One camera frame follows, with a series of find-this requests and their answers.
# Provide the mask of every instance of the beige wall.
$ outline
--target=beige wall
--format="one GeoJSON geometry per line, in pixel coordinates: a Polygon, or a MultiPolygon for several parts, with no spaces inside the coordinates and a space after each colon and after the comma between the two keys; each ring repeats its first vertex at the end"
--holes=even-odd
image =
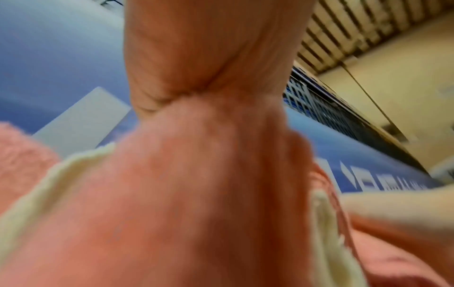
{"type": "MultiPolygon", "coordinates": [[[[351,74],[410,140],[408,150],[426,167],[454,155],[454,12],[365,54],[351,74]],[[450,95],[440,89],[453,86],[450,95]]],[[[372,122],[377,108],[343,69],[319,76],[372,122]]]]}

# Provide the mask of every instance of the wooden ceiling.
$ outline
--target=wooden ceiling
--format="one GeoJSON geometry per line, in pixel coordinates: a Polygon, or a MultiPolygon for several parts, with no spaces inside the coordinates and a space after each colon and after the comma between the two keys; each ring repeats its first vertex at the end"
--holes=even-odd
{"type": "Polygon", "coordinates": [[[313,74],[454,7],[454,0],[319,0],[297,54],[313,74]]]}

